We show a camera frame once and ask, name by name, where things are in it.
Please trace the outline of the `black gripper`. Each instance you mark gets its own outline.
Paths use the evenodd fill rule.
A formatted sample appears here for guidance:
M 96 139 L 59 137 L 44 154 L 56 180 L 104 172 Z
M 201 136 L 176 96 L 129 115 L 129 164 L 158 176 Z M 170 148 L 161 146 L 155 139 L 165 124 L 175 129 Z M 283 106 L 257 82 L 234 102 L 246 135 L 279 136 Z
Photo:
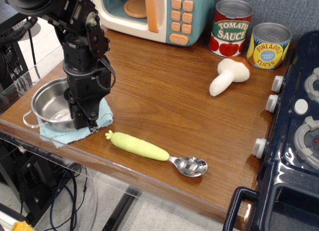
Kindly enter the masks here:
M 75 69 L 65 62 L 63 70 L 69 85 L 65 98 L 74 128 L 87 127 L 90 132 L 98 132 L 99 106 L 102 98 L 110 93 L 112 72 L 100 62 L 90 64 L 85 70 Z

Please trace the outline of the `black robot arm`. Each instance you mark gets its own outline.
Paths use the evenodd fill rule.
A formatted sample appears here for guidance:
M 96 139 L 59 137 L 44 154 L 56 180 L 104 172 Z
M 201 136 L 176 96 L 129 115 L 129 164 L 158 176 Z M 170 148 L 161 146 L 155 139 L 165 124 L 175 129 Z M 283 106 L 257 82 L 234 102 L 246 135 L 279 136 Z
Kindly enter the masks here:
M 5 0 L 29 20 L 1 44 L 17 41 L 39 18 L 53 25 L 62 45 L 66 78 L 48 82 L 31 100 L 31 111 L 42 126 L 56 131 L 88 128 L 98 131 L 100 102 L 115 83 L 106 57 L 109 40 L 100 28 L 98 12 L 90 0 Z

